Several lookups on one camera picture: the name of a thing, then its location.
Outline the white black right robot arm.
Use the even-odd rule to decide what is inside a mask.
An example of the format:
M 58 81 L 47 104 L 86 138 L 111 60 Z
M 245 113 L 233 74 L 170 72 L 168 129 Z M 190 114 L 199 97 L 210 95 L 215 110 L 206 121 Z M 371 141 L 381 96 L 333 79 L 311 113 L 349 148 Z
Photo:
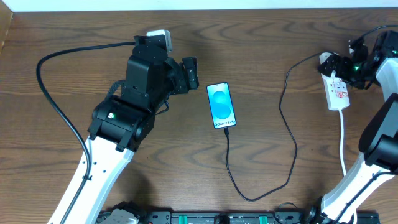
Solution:
M 357 208 L 381 184 L 397 175 L 397 32 L 384 26 L 372 50 L 364 37 L 349 43 L 350 57 L 320 54 L 318 71 L 330 110 L 348 105 L 348 85 L 367 90 L 382 88 L 384 104 L 364 129 L 359 156 L 339 184 L 318 199 L 304 223 L 352 223 Z

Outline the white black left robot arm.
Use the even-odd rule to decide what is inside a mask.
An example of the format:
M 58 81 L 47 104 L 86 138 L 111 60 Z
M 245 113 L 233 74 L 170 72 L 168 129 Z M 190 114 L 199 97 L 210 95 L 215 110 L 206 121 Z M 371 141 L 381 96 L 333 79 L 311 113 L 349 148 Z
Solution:
M 83 155 L 50 223 L 94 223 L 123 169 L 154 127 L 160 107 L 170 95 L 199 86 L 197 59 L 177 63 L 170 32 L 156 30 L 136 36 L 126 77 L 113 83 L 93 110 L 86 140 L 78 138 Z

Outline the blue Galaxy smartphone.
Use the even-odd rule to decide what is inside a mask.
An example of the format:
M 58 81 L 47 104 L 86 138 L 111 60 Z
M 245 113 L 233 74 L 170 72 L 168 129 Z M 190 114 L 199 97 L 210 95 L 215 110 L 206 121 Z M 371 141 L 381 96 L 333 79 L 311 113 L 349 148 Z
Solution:
M 206 92 L 208 94 L 213 127 L 222 129 L 235 126 L 236 116 L 228 83 L 208 85 Z

